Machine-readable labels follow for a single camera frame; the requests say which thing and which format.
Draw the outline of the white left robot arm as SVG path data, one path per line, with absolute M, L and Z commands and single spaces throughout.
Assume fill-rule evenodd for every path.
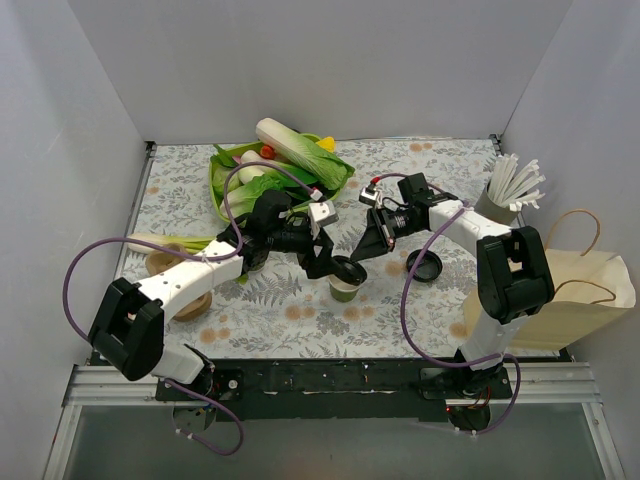
M 315 196 L 306 212 L 294 213 L 282 191 L 268 190 L 241 217 L 191 260 L 131 283 L 113 281 L 104 295 L 88 339 L 127 379 L 147 375 L 178 382 L 193 400 L 213 386 L 211 364 L 194 348 L 164 338 L 165 323 L 216 286 L 266 262 L 271 252 L 294 253 L 308 278 L 337 272 L 325 226 L 338 219 L 329 200 Z

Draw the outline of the black plastic cup lid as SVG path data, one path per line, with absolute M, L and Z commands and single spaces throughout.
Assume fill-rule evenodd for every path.
M 367 272 L 358 262 L 341 255 L 334 256 L 332 261 L 334 264 L 332 274 L 342 282 L 359 286 L 367 280 Z

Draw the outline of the green paper coffee cup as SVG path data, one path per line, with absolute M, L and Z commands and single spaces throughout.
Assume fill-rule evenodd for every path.
M 341 303 L 351 302 L 361 288 L 360 285 L 346 283 L 334 275 L 328 278 L 328 282 L 331 297 Z

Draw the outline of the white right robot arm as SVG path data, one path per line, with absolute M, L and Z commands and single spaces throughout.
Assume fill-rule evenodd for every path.
M 457 196 L 430 185 L 422 174 L 400 174 L 397 179 L 403 202 L 395 210 L 385 207 L 378 178 L 361 190 L 367 225 L 351 259 L 386 255 L 399 239 L 422 231 L 432 239 L 444 236 L 475 257 L 479 319 L 452 361 L 431 361 L 455 369 L 454 389 L 475 397 L 488 386 L 487 371 L 503 362 L 518 331 L 554 297 L 540 235 L 530 226 L 512 228 L 478 214 Z

